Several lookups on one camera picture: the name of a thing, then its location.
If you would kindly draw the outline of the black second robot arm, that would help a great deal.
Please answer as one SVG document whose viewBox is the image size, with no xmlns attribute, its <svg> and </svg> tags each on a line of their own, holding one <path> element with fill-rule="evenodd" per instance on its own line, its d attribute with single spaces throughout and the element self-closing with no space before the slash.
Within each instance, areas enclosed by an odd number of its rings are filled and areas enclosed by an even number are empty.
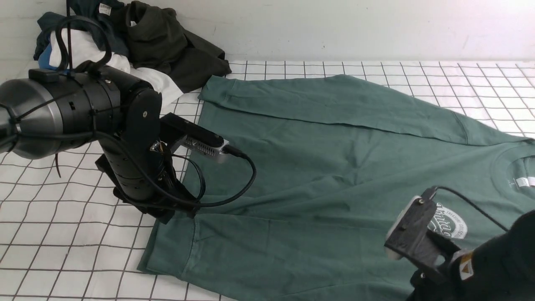
<svg viewBox="0 0 535 301">
<path fill-rule="evenodd" d="M 446 277 L 440 284 L 413 276 L 409 301 L 533 301 L 534 212 L 474 250 L 456 252 L 438 270 Z"/>
</svg>

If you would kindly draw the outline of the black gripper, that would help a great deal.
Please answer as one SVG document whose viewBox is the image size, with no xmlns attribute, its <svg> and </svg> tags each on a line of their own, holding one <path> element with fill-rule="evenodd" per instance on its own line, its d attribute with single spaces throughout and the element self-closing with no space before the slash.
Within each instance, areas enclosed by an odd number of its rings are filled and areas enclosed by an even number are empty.
<svg viewBox="0 0 535 301">
<path fill-rule="evenodd" d="M 159 117 L 161 109 L 162 95 L 150 88 L 124 97 L 123 120 L 110 138 L 99 138 L 104 154 L 96 165 L 115 184 L 117 198 L 166 224 L 176 212 L 195 217 L 199 208 L 173 166 L 172 154 L 186 135 L 176 115 Z"/>
</svg>

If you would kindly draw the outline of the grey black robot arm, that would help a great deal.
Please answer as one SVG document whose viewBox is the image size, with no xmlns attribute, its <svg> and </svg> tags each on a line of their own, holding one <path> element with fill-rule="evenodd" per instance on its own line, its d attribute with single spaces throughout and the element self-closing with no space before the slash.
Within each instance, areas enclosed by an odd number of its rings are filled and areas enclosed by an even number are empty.
<svg viewBox="0 0 535 301">
<path fill-rule="evenodd" d="M 159 116 L 162 100 L 148 82 L 109 66 L 70 75 L 32 69 L 1 84 L 1 152 L 36 160 L 99 143 L 95 164 L 118 199 L 164 224 L 178 211 L 193 217 L 199 198 L 172 162 L 185 134 L 178 116 Z"/>
</svg>

